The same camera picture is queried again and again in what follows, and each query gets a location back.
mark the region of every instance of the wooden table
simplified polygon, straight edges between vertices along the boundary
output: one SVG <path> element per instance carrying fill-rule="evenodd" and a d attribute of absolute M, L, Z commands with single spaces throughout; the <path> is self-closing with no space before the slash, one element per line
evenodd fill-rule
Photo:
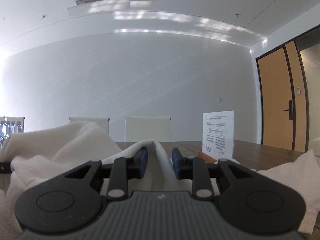
<path fill-rule="evenodd" d="M 117 142 L 122 149 L 126 149 L 134 143 Z M 197 156 L 202 151 L 202 141 L 162 142 L 160 143 L 171 158 L 172 148 L 179 148 L 183 156 Z M 294 162 L 302 153 L 266 145 L 234 141 L 233 158 L 241 165 L 249 169 L 267 170 L 287 162 Z M 318 214 L 313 233 L 305 236 L 308 240 L 320 240 L 320 215 Z"/>

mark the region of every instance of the door handle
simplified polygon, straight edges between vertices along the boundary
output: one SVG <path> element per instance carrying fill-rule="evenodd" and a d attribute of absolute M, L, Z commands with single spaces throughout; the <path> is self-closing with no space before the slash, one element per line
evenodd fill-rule
<path fill-rule="evenodd" d="M 292 105 L 292 100 L 289 100 L 289 109 L 285 109 L 285 111 L 289 111 L 289 120 L 293 120 L 293 105 Z"/>

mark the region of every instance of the glass wall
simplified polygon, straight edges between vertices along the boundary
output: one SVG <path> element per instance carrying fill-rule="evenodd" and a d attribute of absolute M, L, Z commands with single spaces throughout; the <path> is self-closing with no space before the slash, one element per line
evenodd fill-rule
<path fill-rule="evenodd" d="M 299 37 L 296 42 L 301 54 L 308 89 L 308 149 L 320 152 L 320 27 Z"/>

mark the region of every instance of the chair backrest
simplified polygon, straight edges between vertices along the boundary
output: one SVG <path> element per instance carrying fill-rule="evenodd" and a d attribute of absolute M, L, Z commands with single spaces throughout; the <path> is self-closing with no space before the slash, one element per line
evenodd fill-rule
<path fill-rule="evenodd" d="M 7 116 L 7 121 L 15 121 L 16 123 L 21 122 L 22 131 L 24 131 L 24 119 L 25 119 L 25 117 Z"/>
<path fill-rule="evenodd" d="M 69 117 L 69 122 L 88 121 L 97 123 L 103 130 L 109 134 L 109 120 L 110 118 L 92 118 L 92 117 Z"/>
<path fill-rule="evenodd" d="M 169 116 L 126 116 L 124 141 L 139 142 L 153 139 L 158 142 L 171 141 Z"/>

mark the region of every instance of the white cloth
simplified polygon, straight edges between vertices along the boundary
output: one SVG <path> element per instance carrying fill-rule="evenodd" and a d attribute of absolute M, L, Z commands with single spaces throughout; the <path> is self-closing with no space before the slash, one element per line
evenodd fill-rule
<path fill-rule="evenodd" d="M 131 190 L 190 190 L 190 180 L 178 180 L 166 151 L 156 141 L 145 140 L 124 151 L 94 122 L 73 122 L 61 127 L 24 134 L 12 134 L 0 152 L 0 162 L 11 161 L 9 183 L 2 176 L 9 221 L 21 231 L 13 212 L 14 203 L 26 189 L 53 178 L 89 160 L 112 163 L 121 156 L 133 156 L 148 149 L 143 179 L 129 181 Z"/>
<path fill-rule="evenodd" d="M 0 190 L 0 239 L 12 240 L 18 234 L 18 231 L 9 222 L 5 212 L 4 192 Z"/>
<path fill-rule="evenodd" d="M 306 202 L 306 214 L 298 232 L 311 234 L 320 211 L 320 159 L 313 150 L 301 155 L 293 163 L 285 163 L 258 173 L 293 188 Z"/>

